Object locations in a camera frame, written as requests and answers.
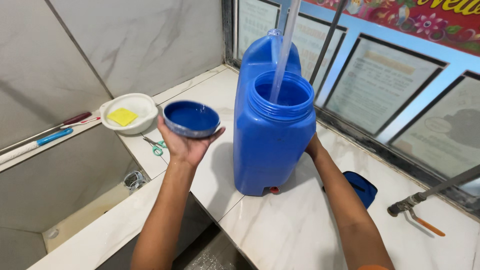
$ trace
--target scissors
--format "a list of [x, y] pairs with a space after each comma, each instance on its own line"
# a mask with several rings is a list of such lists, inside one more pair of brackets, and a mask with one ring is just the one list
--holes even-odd
[[159, 141], [159, 142], [154, 142], [152, 141], [151, 139], [145, 137], [144, 138], [145, 141], [151, 143], [153, 145], [153, 148], [152, 148], [152, 152], [153, 154], [155, 154], [156, 156], [161, 156], [163, 155], [163, 150], [162, 148], [167, 148], [167, 145], [165, 144], [165, 141]]

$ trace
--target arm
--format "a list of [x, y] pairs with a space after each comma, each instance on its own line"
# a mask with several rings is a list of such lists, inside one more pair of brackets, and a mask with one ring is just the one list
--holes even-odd
[[171, 132], [161, 116], [158, 117], [158, 129], [168, 146], [170, 163], [135, 245], [132, 270], [171, 268], [193, 176], [210, 144], [225, 131], [222, 127], [208, 138], [188, 139]]
[[349, 270], [379, 265], [394, 270], [380, 233], [352, 186], [320, 143], [317, 133], [305, 150], [325, 187]]

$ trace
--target poster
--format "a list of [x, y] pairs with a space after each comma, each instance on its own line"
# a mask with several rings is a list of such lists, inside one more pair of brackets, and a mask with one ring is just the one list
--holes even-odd
[[[313, 69], [317, 64], [318, 56], [320, 55], [329, 29], [330, 24], [327, 22], [302, 13], [299, 13], [297, 17], [292, 41], [299, 50], [301, 75], [307, 80], [310, 80], [312, 76]], [[343, 30], [335, 29], [316, 79], [323, 79], [331, 60], [335, 56], [337, 47], [341, 45], [339, 43], [346, 28], [342, 27], [342, 29]]]
[[391, 145], [450, 178], [479, 165], [480, 80], [465, 77]]
[[[305, 0], [336, 10], [339, 0]], [[347, 0], [344, 14], [480, 56], [480, 0]]]
[[372, 135], [439, 68], [366, 38], [359, 38], [352, 51], [326, 108]]
[[248, 47], [277, 27], [279, 4], [261, 0], [238, 0], [238, 53], [241, 60]]

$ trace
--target clear plastic hose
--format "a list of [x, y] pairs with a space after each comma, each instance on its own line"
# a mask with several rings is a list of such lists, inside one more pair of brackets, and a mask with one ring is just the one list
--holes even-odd
[[276, 64], [275, 76], [272, 83], [272, 92], [270, 93], [270, 102], [276, 104], [280, 87], [282, 86], [283, 74], [287, 65], [288, 54], [292, 46], [293, 31], [295, 30], [295, 22], [300, 11], [301, 0], [292, 0], [290, 5], [290, 12], [288, 13], [287, 25], [283, 35], [282, 48]]

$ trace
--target metal rod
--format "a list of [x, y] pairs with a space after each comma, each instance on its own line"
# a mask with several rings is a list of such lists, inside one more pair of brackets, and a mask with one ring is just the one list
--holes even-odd
[[52, 128], [49, 128], [49, 129], [47, 129], [47, 130], [45, 130], [45, 131], [42, 131], [42, 132], [40, 132], [40, 133], [38, 133], [38, 134], [35, 134], [35, 135], [31, 136], [31, 137], [28, 137], [27, 139], [21, 140], [21, 141], [19, 141], [18, 143], [14, 143], [14, 144], [12, 144], [12, 145], [10, 145], [10, 146], [7, 146], [7, 147], [5, 147], [5, 148], [3, 148], [3, 149], [0, 150], [0, 155], [3, 155], [4, 153], [6, 153], [6, 152], [8, 152], [8, 151], [10, 151], [10, 150], [12, 150], [12, 149], [15, 149], [15, 148], [17, 148], [17, 147], [20, 147], [20, 146], [22, 146], [22, 145], [24, 145], [24, 144], [26, 144], [26, 143], [31, 142], [31, 141], [34, 141], [34, 140], [36, 140], [36, 139], [40, 139], [40, 138], [42, 138], [42, 137], [45, 137], [45, 136], [47, 136], [47, 135], [50, 135], [50, 134], [54, 133], [55, 131], [60, 130], [60, 127], [61, 127], [61, 126], [63, 126], [63, 124], [59, 124], [59, 125], [57, 125], [57, 126], [54, 126], [54, 127], [52, 127]]
[[438, 184], [427, 191], [422, 192], [422, 195], [425, 197], [428, 197], [448, 187], [451, 187], [463, 182], [469, 182], [479, 177], [480, 177], [480, 165], [473, 167], [470, 170], [463, 172], [448, 181]]
[[324, 57], [325, 57], [325, 54], [327, 53], [328, 45], [330, 45], [330, 41], [332, 40], [333, 33], [335, 32], [335, 29], [336, 29], [336, 25], [338, 24], [338, 20], [340, 20], [340, 15], [342, 14], [343, 8], [345, 7], [346, 3], [347, 3], [347, 0], [340, 0], [340, 3], [338, 4], [337, 10], [335, 12], [335, 16], [333, 17], [332, 25], [328, 30], [327, 37], [325, 38], [324, 46], [320, 51], [320, 55], [318, 56], [317, 63], [315, 64], [315, 68], [313, 69], [312, 76], [310, 77], [311, 85], [313, 85], [313, 82], [317, 77], [317, 72], [320, 69], [322, 62], [324, 61]]

